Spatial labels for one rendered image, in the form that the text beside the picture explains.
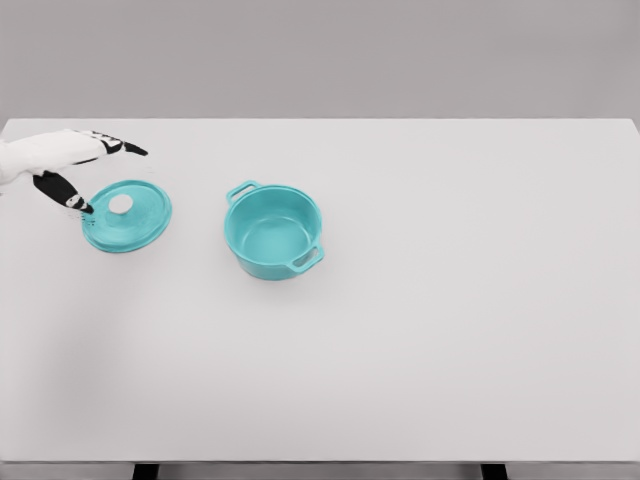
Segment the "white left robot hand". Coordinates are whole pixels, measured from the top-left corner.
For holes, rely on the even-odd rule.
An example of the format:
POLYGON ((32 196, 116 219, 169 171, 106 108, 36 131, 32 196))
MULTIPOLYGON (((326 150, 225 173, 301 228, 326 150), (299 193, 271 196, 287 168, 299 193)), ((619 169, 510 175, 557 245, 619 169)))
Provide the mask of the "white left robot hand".
POLYGON ((95 130, 63 129, 37 134, 10 142, 10 147, 22 160, 22 175, 30 175, 36 189, 54 202, 88 215, 94 212, 93 207, 60 171, 121 151, 148 155, 138 145, 95 130))

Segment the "teal pot lid white knob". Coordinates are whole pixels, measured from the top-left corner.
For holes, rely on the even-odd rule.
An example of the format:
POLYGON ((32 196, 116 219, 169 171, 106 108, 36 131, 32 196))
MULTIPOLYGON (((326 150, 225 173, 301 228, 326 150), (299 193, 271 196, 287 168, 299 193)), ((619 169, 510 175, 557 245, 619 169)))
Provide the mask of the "teal pot lid white knob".
POLYGON ((99 190, 90 200, 94 209, 84 214, 82 233, 89 244, 108 253, 126 253, 155 241, 168 227, 172 204, 167 193, 143 180, 123 180, 99 190), (114 213, 110 202, 119 195, 131 198, 131 207, 114 213))

